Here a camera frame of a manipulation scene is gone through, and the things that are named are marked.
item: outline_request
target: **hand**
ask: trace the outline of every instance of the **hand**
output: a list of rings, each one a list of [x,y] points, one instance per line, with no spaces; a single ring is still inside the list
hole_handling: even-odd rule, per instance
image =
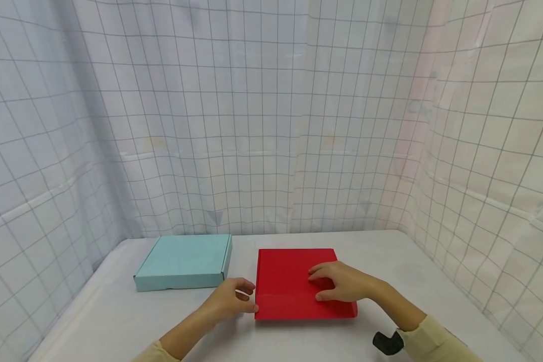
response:
[[[364,274],[340,261],[317,264],[309,270],[310,281],[318,278],[332,279],[335,288],[316,294],[317,301],[355,302],[373,298],[381,284],[380,279]]]
[[[226,279],[203,302],[198,312],[209,316],[213,323],[230,319],[238,313],[255,313],[259,308],[249,301],[254,289],[255,285],[248,279]]]

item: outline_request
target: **box lid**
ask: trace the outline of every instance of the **box lid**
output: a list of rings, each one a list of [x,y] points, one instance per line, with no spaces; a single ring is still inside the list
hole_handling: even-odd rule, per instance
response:
[[[260,249],[255,302],[257,320],[353,318],[356,302],[316,301],[321,290],[333,289],[328,278],[310,282],[308,270],[335,261],[333,249]]]
[[[229,234],[161,236],[136,277],[222,273],[230,237]]]

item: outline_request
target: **table surface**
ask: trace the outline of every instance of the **table surface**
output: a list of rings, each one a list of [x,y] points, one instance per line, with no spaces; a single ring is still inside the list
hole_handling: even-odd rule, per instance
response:
[[[129,361],[197,308],[212,289],[137,293],[133,274],[154,239],[125,240],[69,306],[30,358]],[[260,248],[326,248],[339,260],[386,279],[435,316],[485,361],[526,361],[408,236],[395,230],[234,236],[229,277],[255,282]],[[373,345],[393,322],[374,302],[359,301],[352,320],[256,321],[242,315],[218,325],[185,361],[410,361]]]

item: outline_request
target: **red cardboard box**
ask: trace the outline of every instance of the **red cardboard box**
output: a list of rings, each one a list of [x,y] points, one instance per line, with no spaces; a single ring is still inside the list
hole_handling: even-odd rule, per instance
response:
[[[333,249],[260,249],[257,260],[256,320],[354,318],[356,302],[316,301],[321,290],[333,289],[328,278],[310,282],[308,270],[336,261]]]

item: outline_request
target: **white backdrop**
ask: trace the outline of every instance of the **white backdrop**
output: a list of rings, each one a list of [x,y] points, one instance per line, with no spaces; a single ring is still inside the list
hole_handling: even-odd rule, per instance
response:
[[[127,237],[383,228],[543,361],[543,0],[0,0],[0,361]]]

